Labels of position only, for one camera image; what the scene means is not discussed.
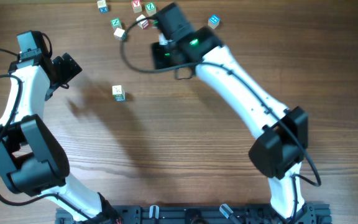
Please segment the green base tower block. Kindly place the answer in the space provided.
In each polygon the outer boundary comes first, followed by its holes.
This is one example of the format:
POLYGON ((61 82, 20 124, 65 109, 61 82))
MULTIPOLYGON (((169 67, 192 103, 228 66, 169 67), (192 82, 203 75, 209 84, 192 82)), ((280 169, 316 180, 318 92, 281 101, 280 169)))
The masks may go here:
POLYGON ((125 101, 126 100, 126 93, 125 93, 122 85, 112 86, 112 95, 116 101, 125 101))

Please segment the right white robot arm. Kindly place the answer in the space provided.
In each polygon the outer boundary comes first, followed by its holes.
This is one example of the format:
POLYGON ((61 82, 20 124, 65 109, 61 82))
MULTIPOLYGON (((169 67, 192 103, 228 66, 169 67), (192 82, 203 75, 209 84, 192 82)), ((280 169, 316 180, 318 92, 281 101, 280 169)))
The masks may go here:
POLYGON ((168 70, 190 67, 194 76, 214 89, 239 115, 255 143, 249 158, 266 176, 270 187, 271 222, 321 223, 319 205, 306 203, 300 182, 319 187, 321 178, 308 154, 308 115, 300 107, 290 109, 269 95, 236 61, 229 47, 211 30, 195 30, 177 4, 156 13, 160 41, 156 57, 168 70))

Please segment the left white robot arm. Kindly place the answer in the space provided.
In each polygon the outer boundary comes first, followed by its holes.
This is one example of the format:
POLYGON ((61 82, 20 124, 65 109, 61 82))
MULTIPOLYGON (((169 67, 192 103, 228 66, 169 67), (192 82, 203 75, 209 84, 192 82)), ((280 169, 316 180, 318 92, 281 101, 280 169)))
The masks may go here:
POLYGON ((72 223, 122 223, 98 192, 70 172, 67 155, 43 122, 45 102, 82 69, 69 54, 53 58, 41 31, 17 35, 20 52, 5 75, 11 81, 0 118, 0 202, 13 207, 46 198, 71 215, 72 223))

